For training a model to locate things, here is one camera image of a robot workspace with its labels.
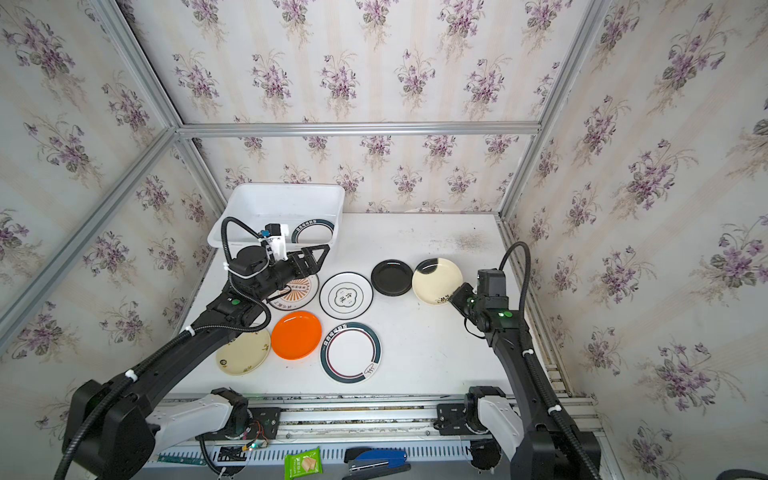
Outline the cream plate black blob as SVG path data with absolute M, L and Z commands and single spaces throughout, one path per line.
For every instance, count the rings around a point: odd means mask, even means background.
M 464 283 L 459 267 L 445 258 L 430 258 L 420 262 L 412 277 L 416 297 L 427 304 L 439 305 Z

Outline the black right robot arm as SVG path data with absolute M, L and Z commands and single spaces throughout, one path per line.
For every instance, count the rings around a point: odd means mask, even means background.
M 524 255 L 518 307 L 509 307 L 504 267 L 514 250 Z M 477 285 L 463 283 L 449 302 L 478 331 L 500 361 L 515 400 L 495 387 L 472 387 L 466 425 L 488 432 L 509 460 L 513 479 L 599 479 L 601 447 L 562 405 L 536 354 L 525 305 L 531 280 L 529 246 L 514 242 L 495 269 L 481 269 Z

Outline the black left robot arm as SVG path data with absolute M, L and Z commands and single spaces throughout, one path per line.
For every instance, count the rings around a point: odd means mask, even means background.
M 268 301 L 294 280 L 317 274 L 331 247 L 289 251 L 284 225 L 256 231 L 226 216 L 220 223 L 227 280 L 188 327 L 135 366 L 99 383 L 90 380 L 71 398 L 55 478 L 77 464 L 100 479 L 129 479 L 158 452 L 191 437 L 241 429 L 245 399 L 220 388 L 167 416 L 156 407 L 203 360 L 242 334 L 266 329 Z

